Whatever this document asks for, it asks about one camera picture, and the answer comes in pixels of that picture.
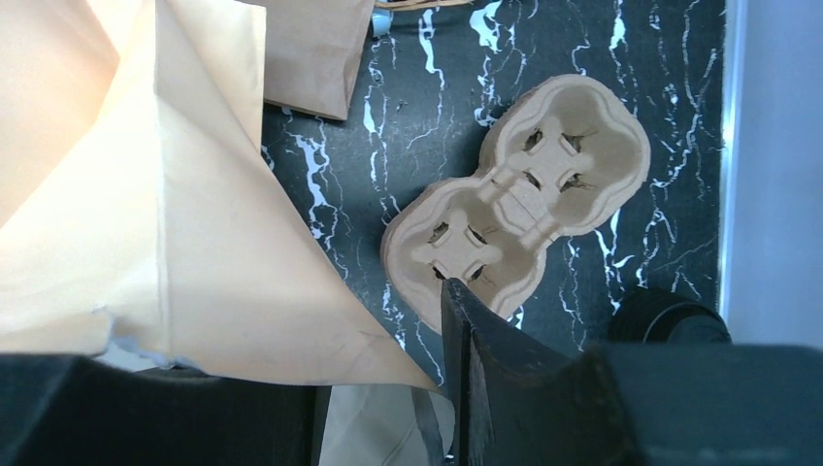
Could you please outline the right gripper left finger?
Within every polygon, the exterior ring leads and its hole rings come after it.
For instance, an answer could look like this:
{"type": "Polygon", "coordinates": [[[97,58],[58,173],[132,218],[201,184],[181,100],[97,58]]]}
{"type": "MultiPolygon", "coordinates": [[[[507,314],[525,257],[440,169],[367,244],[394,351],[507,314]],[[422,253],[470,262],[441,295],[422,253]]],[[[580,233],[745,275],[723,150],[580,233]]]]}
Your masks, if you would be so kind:
{"type": "Polygon", "coordinates": [[[330,391],[85,356],[1,359],[5,465],[315,465],[330,391]]]}

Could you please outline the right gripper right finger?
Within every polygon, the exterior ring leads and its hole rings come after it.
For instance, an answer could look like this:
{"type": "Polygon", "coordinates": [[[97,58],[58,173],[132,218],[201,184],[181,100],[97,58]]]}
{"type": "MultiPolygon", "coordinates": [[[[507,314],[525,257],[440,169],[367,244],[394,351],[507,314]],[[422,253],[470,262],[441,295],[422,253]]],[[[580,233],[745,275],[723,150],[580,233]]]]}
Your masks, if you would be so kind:
{"type": "Polygon", "coordinates": [[[818,465],[822,353],[605,342],[576,356],[442,286],[458,465],[818,465]]]}

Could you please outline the tan paper bag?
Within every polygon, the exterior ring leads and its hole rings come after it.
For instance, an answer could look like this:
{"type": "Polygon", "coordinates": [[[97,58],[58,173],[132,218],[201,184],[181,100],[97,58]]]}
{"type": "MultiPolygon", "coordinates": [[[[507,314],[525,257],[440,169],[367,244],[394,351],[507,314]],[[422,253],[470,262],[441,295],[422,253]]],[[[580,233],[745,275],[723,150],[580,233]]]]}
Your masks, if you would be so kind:
{"type": "Polygon", "coordinates": [[[315,465],[442,465],[452,409],[262,156],[266,9],[1,5],[1,359],[326,387],[315,465]]]}

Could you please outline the cardboard two-cup carrier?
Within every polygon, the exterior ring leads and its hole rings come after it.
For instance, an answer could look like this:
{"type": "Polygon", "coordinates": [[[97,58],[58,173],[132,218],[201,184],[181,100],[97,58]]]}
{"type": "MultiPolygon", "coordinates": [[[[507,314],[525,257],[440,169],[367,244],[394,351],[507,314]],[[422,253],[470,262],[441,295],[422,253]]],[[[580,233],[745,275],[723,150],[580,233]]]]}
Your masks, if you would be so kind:
{"type": "Polygon", "coordinates": [[[606,222],[650,162],[645,130],[610,88],[550,78],[490,127],[471,176],[428,185],[391,220],[380,246],[386,275],[434,331],[448,279],[509,317],[540,284],[548,247],[606,222]]]}

